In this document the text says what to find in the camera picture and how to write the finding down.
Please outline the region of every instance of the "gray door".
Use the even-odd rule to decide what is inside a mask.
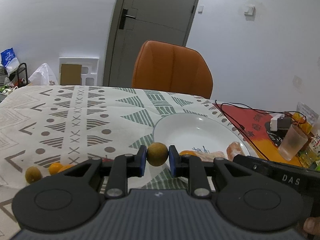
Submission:
[[[131,87],[134,63],[145,41],[185,45],[196,2],[124,0],[113,47],[109,86]]]

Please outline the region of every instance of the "bottle label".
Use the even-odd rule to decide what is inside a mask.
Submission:
[[[309,146],[316,155],[320,156],[320,130],[317,131]]]

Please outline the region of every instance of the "cup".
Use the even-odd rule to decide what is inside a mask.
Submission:
[[[278,148],[278,153],[287,161],[290,161],[308,141],[305,133],[296,125],[291,125],[282,143]]]

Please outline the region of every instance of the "door frame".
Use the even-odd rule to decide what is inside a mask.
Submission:
[[[196,14],[196,9],[198,5],[199,0],[194,1],[193,5],[193,11],[189,19],[188,27],[186,30],[186,35],[183,39],[183,46],[185,47],[188,41],[189,33],[191,30],[192,22],[194,19],[194,16]],[[124,0],[116,0],[115,7],[113,10],[113,16],[111,20],[110,25],[110,31],[109,31],[109,38],[107,43],[107,49],[106,49],[106,56],[105,56],[105,64],[104,64],[104,72],[103,72],[103,81],[102,85],[104,87],[108,87],[110,84],[110,73],[111,73],[111,63],[112,63],[112,56],[113,56],[113,50],[116,43],[116,34],[118,31],[118,26],[120,23],[121,13],[122,13],[122,7],[123,7]]]

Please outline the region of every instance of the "white wall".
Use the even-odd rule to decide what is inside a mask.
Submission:
[[[0,51],[13,47],[29,75],[47,62],[58,77],[59,57],[98,57],[105,49],[116,0],[0,0]]]
[[[244,8],[256,6],[255,21]],[[199,0],[187,47],[213,76],[212,99],[320,114],[320,0]],[[293,86],[294,76],[302,83]]]

